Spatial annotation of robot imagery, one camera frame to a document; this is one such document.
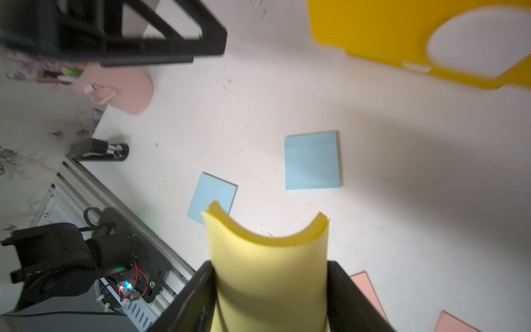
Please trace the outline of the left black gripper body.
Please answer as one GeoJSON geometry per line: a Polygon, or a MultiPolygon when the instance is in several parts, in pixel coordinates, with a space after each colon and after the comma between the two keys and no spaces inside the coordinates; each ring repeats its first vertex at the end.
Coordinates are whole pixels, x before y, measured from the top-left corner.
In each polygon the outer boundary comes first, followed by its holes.
{"type": "Polygon", "coordinates": [[[1,45],[43,58],[98,62],[122,37],[123,1],[2,1],[1,45]]]}

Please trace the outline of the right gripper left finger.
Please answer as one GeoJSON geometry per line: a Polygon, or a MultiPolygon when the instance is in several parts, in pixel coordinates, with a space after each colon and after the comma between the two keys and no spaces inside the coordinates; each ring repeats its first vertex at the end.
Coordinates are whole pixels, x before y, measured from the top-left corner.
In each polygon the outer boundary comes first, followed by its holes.
{"type": "Polygon", "coordinates": [[[148,332],[208,332],[217,303],[216,273],[206,261],[148,332]]]}

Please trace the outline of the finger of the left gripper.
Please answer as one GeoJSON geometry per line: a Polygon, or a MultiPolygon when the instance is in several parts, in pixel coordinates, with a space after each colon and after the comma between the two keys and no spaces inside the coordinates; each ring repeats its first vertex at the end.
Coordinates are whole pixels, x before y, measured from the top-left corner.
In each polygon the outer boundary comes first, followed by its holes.
{"type": "Polygon", "coordinates": [[[125,1],[125,4],[163,38],[106,37],[99,58],[103,66],[192,63],[195,57],[221,56],[225,52],[227,30],[201,1],[175,2],[201,29],[196,39],[184,38],[143,1],[125,1]]]}

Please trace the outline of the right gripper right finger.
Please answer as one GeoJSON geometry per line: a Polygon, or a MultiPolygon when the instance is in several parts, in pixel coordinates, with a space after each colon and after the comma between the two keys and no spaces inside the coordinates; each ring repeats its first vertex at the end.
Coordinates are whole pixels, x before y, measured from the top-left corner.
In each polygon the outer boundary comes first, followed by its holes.
{"type": "Polygon", "coordinates": [[[332,332],[394,332],[336,261],[327,262],[327,318],[332,332]]]}

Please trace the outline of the yellow sticky pad bottom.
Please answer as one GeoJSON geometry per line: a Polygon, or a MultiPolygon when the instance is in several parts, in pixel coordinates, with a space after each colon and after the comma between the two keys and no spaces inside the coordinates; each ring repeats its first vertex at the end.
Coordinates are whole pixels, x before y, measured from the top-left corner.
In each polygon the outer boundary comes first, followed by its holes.
{"type": "Polygon", "coordinates": [[[325,331],[329,219],[295,235],[265,237],[218,202],[202,217],[216,273],[212,331],[325,331]]]}

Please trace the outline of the blue sticky pad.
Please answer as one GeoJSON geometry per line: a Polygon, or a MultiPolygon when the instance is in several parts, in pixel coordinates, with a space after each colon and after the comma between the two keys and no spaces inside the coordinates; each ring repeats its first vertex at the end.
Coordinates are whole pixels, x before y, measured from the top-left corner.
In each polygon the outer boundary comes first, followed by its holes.
{"type": "Polygon", "coordinates": [[[287,136],[284,155],[287,190],[341,187],[336,131],[287,136]]]}
{"type": "Polygon", "coordinates": [[[189,205],[187,217],[204,225],[201,213],[208,210],[209,205],[215,201],[219,202],[222,209],[230,213],[237,189],[238,186],[233,183],[208,173],[202,173],[189,205]]]}

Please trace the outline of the yellow plastic drawer cabinet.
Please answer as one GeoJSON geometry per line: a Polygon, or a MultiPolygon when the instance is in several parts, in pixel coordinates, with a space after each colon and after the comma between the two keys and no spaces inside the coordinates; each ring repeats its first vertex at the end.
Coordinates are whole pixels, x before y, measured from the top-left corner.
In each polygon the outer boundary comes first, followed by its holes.
{"type": "Polygon", "coordinates": [[[530,87],[529,1],[310,1],[314,40],[480,89],[530,87]]]}

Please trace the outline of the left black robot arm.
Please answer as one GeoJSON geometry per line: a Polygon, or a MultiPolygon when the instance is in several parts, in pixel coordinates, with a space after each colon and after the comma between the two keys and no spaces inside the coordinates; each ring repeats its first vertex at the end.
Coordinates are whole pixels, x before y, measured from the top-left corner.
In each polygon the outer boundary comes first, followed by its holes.
{"type": "MultiPolygon", "coordinates": [[[[97,104],[124,113],[144,112],[153,82],[141,66],[191,63],[220,56],[228,33],[200,1],[178,6],[200,28],[183,37],[143,1],[3,1],[1,44],[29,55],[85,68],[72,87],[97,104]]],[[[11,273],[23,289],[15,311],[52,297],[86,293],[95,280],[129,266],[134,240],[82,238],[73,224],[59,223],[15,231],[3,246],[16,248],[20,268],[11,273]]]]}

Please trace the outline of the pink sticky pad middle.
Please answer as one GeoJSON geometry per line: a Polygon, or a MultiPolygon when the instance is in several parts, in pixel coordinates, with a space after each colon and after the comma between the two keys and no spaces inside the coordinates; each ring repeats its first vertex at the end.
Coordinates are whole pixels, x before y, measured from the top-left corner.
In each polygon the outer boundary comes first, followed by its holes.
{"type": "Polygon", "coordinates": [[[356,275],[351,276],[353,283],[359,288],[362,294],[366,297],[371,305],[375,308],[377,312],[387,320],[386,314],[380,304],[378,296],[375,292],[375,289],[369,279],[369,276],[366,272],[361,272],[356,275]]]}

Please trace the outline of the pink sticky pad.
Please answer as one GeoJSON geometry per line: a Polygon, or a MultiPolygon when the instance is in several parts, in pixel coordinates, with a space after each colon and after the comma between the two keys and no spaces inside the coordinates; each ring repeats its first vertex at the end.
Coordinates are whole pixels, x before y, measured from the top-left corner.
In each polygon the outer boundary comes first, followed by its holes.
{"type": "Polygon", "coordinates": [[[375,308],[377,312],[387,320],[386,314],[380,304],[378,296],[375,292],[375,289],[369,279],[369,276],[366,272],[361,272],[356,275],[351,276],[353,283],[359,288],[362,294],[366,297],[371,305],[375,308]]]}
{"type": "Polygon", "coordinates": [[[442,311],[434,329],[435,332],[480,332],[472,325],[458,319],[452,314],[442,311]]]}

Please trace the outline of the pink sticky pad right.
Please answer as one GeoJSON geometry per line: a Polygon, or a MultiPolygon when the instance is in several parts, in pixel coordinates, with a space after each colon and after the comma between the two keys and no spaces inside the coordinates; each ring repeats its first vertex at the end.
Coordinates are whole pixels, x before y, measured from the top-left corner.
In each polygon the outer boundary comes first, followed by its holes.
{"type": "Polygon", "coordinates": [[[480,332],[472,325],[458,319],[452,314],[442,311],[434,329],[435,332],[480,332]]]}

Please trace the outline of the pink pen holder cup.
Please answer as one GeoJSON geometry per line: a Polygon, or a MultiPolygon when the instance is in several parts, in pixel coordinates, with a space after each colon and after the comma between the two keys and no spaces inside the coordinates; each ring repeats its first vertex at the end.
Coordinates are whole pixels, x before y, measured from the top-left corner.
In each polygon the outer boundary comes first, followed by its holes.
{"type": "Polygon", "coordinates": [[[36,82],[59,84],[83,94],[95,104],[109,105],[124,113],[137,116],[152,101],[152,80],[130,67],[106,68],[98,63],[67,64],[60,62],[52,69],[37,74],[36,82]]]}

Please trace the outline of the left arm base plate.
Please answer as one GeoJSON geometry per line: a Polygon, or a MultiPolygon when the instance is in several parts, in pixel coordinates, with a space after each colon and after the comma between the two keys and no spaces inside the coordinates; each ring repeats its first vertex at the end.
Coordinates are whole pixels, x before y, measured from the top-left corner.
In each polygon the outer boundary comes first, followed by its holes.
{"type": "Polygon", "coordinates": [[[152,303],[166,284],[170,261],[148,240],[131,230],[112,230],[92,240],[101,277],[118,292],[120,302],[152,303]]]}

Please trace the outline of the aluminium mounting rail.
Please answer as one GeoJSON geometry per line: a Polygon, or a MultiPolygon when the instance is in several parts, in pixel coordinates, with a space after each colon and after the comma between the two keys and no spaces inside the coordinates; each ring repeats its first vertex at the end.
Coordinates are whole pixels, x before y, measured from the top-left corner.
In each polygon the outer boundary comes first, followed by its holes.
{"type": "Polygon", "coordinates": [[[80,162],[65,159],[32,221],[68,222],[93,242],[103,276],[99,302],[111,300],[138,331],[147,331],[192,279],[194,269],[80,162]]]}

